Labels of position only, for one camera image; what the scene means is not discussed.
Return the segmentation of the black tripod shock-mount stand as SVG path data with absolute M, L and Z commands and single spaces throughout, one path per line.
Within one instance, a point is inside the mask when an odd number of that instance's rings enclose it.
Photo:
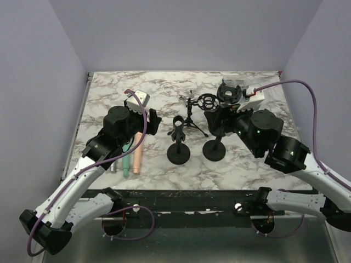
M 192 90 L 190 90 L 189 93 L 190 94 L 188 97 L 183 95 L 179 97 L 179 99 L 185 103 L 186 107 L 186 119 L 184 121 L 184 126 L 199 130 L 207 138 L 208 134 L 205 133 L 198 125 L 196 125 L 193 120 L 193 109 L 195 109 L 195 113 L 215 110 L 219 106 L 219 99 L 216 95 L 211 93 L 203 93 L 199 95 L 198 98 L 195 98 Z

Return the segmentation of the black stand of white microphone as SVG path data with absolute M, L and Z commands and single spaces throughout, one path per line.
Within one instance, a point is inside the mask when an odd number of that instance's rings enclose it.
M 226 148 L 222 143 L 222 137 L 217 136 L 214 140 L 207 141 L 202 148 L 202 153 L 209 161 L 218 162 L 222 160 L 226 154 Z

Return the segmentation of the pink microphone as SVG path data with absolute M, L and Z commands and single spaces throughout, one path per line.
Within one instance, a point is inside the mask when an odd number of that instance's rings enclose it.
M 141 167 L 141 156 L 143 151 L 142 133 L 137 133 L 135 137 L 135 145 L 138 144 L 137 149 L 134 151 L 134 161 L 133 161 L 133 174 L 138 175 L 140 173 Z

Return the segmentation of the black stand of pink microphone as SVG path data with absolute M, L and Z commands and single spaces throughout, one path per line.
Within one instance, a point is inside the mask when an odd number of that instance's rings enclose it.
M 217 89 L 217 98 L 220 102 L 226 104 L 235 104 L 239 102 L 242 97 L 242 90 L 239 85 L 230 86 L 222 83 Z

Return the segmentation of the black round-base mic stand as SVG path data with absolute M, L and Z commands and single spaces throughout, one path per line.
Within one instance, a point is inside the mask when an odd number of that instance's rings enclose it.
M 171 139 L 174 143 L 167 150 L 167 158 L 176 165 L 184 164 L 190 158 L 190 149 L 183 143 L 185 141 L 183 128 L 183 117 L 180 115 L 175 116 L 173 118 L 173 131 L 171 132 Z

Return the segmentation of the teal microphone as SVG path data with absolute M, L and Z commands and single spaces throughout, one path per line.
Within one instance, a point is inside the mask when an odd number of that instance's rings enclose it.
M 132 143 L 124 145 L 123 146 L 123 153 L 128 152 L 132 146 Z M 129 175 L 129 169 L 130 169 L 130 156 L 125 155 L 122 158 L 122 166 L 123 166 L 123 177 L 127 178 Z

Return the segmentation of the grey mesh microphone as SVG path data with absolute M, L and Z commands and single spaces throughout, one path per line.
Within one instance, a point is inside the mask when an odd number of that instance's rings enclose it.
M 110 171 L 114 174 L 117 173 L 117 161 L 114 161 L 110 166 Z

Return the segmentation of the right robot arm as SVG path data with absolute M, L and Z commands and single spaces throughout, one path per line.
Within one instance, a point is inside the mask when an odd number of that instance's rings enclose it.
M 284 122 L 269 110 L 237 112 L 234 106 L 220 105 L 205 111 L 208 130 L 216 137 L 204 144 L 212 152 L 226 133 L 236 134 L 255 158 L 264 158 L 272 169 L 290 174 L 312 186 L 317 194 L 283 192 L 261 187 L 249 212 L 295 211 L 326 220 L 331 226 L 350 231 L 350 182 L 333 175 L 316 161 L 310 149 L 295 138 L 282 135 Z

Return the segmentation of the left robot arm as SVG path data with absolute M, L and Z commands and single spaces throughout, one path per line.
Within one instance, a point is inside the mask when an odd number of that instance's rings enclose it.
M 85 207 L 77 201 L 111 164 L 126 155 L 123 146 L 136 133 L 155 135 L 161 122 L 156 110 L 132 111 L 114 106 L 103 119 L 102 129 L 89 139 L 75 168 L 59 187 L 35 210 L 24 210 L 19 220 L 30 240 L 55 255 L 70 241 L 75 229 L 100 215 L 116 216 L 122 204 L 112 190 L 104 190 Z

